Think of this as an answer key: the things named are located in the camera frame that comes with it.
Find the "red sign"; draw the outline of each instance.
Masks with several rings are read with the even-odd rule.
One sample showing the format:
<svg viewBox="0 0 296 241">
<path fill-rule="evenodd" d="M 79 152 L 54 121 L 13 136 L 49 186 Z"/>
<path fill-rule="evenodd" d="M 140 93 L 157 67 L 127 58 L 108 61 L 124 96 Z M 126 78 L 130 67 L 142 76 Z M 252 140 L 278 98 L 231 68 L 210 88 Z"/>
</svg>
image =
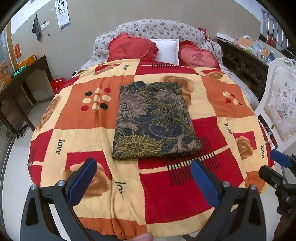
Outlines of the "red sign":
<svg viewBox="0 0 296 241">
<path fill-rule="evenodd" d="M 20 52 L 20 45 L 15 45 L 15 57 L 20 58 L 22 57 L 22 53 Z"/>
</svg>

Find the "eye chart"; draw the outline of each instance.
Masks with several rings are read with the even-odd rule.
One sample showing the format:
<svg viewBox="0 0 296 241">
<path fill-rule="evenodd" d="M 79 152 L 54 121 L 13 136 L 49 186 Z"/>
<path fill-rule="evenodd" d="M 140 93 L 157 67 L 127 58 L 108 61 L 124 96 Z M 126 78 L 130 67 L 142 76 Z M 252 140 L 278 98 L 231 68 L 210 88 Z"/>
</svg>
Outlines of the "eye chart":
<svg viewBox="0 0 296 241">
<path fill-rule="evenodd" d="M 63 28 L 71 24 L 68 13 L 67 0 L 57 0 L 55 4 L 57 12 L 57 22 L 59 24 L 60 30 L 62 30 Z"/>
</svg>

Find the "blue gripper pad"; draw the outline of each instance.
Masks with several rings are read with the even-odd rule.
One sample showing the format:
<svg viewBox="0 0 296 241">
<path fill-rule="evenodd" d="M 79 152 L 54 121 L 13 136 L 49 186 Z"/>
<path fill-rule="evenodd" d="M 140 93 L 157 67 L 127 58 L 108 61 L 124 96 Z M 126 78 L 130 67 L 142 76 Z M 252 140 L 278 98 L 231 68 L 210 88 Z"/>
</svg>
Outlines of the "blue gripper pad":
<svg viewBox="0 0 296 241">
<path fill-rule="evenodd" d="M 190 166 L 191 175 L 201 190 L 205 200 L 211 207 L 218 207 L 219 205 L 219 193 L 211 180 L 199 166 L 196 161 L 193 161 Z"/>
<path fill-rule="evenodd" d="M 292 167 L 290 158 L 275 149 L 270 152 L 270 158 L 276 161 L 277 163 L 281 164 L 283 167 Z"/>
<path fill-rule="evenodd" d="M 75 177 L 75 172 L 68 178 L 67 184 L 70 184 L 70 189 L 68 191 L 68 205 L 73 207 L 78 205 L 84 193 L 86 192 L 90 182 L 92 181 L 94 175 L 96 174 L 97 164 L 96 160 L 91 158 L 90 162 L 84 167 L 81 171 L 81 168 L 77 171 L 80 174 L 76 177 L 73 183 L 68 183 L 68 180 L 71 182 L 71 176 Z"/>
</svg>

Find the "floral bedsheet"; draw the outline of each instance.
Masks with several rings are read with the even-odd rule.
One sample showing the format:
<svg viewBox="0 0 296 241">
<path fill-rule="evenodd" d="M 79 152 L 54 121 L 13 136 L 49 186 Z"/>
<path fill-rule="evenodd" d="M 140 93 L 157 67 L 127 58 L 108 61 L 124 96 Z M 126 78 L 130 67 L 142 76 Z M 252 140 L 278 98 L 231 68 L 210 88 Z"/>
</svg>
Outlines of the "floral bedsheet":
<svg viewBox="0 0 296 241">
<path fill-rule="evenodd" d="M 163 79 L 182 86 L 202 144 L 199 154 L 114 160 L 120 87 Z M 133 148 L 141 151 L 143 146 Z M 262 165 L 274 166 L 270 151 L 242 89 L 221 70 L 128 59 L 95 65 L 67 82 L 33 133 L 28 169 L 38 186 L 52 186 L 92 157 L 95 177 L 74 207 L 80 222 L 120 239 L 146 232 L 163 237 L 199 231 L 214 210 L 190 175 L 193 159 L 221 181 L 235 187 L 256 184 L 262 192 L 267 186 L 258 171 Z"/>
</svg>

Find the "wooden table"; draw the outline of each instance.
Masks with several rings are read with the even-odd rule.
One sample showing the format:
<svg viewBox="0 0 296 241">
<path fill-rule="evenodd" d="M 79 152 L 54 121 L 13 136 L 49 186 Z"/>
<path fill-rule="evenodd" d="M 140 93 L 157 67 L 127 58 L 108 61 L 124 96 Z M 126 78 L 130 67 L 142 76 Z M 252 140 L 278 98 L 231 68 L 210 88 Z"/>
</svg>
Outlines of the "wooden table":
<svg viewBox="0 0 296 241">
<path fill-rule="evenodd" d="M 27 83 L 26 79 L 27 77 L 32 74 L 35 70 L 45 70 L 48 80 L 52 81 L 52 74 L 49 70 L 48 63 L 45 56 L 42 56 L 41 58 L 37 59 L 33 64 L 28 66 L 25 70 L 23 70 L 20 74 L 18 74 L 15 78 L 12 79 L 12 81 L 0 92 L 0 103 L 2 103 L 3 100 L 10 98 L 12 99 L 13 103 L 15 104 L 18 111 L 21 113 L 23 119 L 28 124 L 28 126 L 32 129 L 32 131 L 35 130 L 35 126 L 30 121 L 24 110 L 21 108 L 20 104 L 18 103 L 16 99 L 16 89 L 17 88 L 23 88 L 25 95 L 29 99 L 29 101 L 34 106 L 36 103 L 36 100 L 34 96 L 32 95 Z M 7 120 L 5 115 L 0 110 L 0 120 L 2 120 L 5 125 L 14 133 L 17 133 L 17 130 L 12 126 L 12 124 Z"/>
<path fill-rule="evenodd" d="M 223 49 L 223 64 L 239 77 L 260 101 L 266 86 L 268 65 L 236 45 L 217 39 Z"/>
</svg>

